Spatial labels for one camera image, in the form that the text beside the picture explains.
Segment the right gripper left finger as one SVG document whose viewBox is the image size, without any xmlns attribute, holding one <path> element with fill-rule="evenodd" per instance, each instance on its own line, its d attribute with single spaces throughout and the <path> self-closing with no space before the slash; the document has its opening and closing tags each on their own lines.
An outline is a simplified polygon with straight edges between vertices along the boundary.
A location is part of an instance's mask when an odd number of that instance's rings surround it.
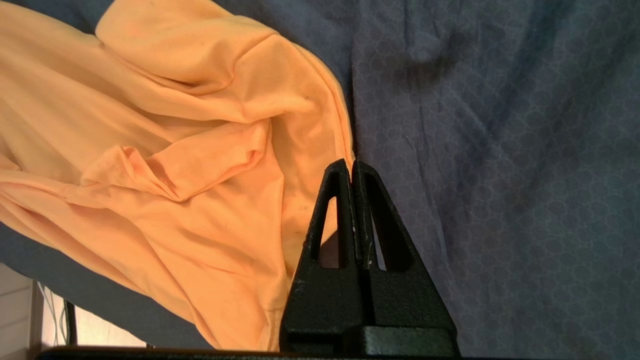
<svg viewBox="0 0 640 360">
<path fill-rule="evenodd" d="M 319 262 L 329 202 L 336 199 L 338 267 Z M 349 171 L 343 159 L 324 172 L 279 329 L 282 351 L 340 351 L 343 334 L 361 324 Z"/>
</svg>

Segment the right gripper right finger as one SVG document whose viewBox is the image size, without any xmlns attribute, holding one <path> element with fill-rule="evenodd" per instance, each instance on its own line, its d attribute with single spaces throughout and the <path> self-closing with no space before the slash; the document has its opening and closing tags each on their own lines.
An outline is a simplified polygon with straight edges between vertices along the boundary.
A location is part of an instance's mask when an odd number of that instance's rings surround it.
<svg viewBox="0 0 640 360">
<path fill-rule="evenodd" d="M 364 319 L 350 353 L 371 357 L 457 357 L 457 328 L 382 178 L 352 169 Z"/>
</svg>

